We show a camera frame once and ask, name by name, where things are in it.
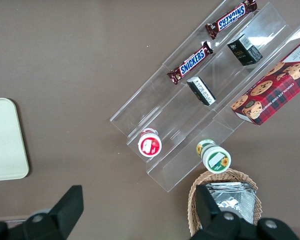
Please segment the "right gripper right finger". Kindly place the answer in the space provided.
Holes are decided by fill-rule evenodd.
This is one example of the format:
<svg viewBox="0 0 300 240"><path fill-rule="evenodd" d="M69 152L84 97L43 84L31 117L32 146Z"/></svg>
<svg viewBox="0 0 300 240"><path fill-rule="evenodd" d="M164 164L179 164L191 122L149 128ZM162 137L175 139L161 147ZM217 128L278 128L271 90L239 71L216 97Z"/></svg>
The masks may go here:
<svg viewBox="0 0 300 240"><path fill-rule="evenodd" d="M196 211L202 228L195 234L196 240L237 240L241 231L241 219L232 212L221 211L204 185L196 186Z"/></svg>

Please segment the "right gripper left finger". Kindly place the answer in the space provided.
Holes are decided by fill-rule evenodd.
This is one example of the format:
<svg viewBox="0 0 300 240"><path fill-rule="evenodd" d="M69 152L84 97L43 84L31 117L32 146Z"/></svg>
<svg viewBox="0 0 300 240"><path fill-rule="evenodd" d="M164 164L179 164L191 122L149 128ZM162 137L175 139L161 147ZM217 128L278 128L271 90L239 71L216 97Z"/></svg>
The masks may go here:
<svg viewBox="0 0 300 240"><path fill-rule="evenodd" d="M83 187L73 185L47 213L37 213L23 224L26 240L66 240L84 211Z"/></svg>

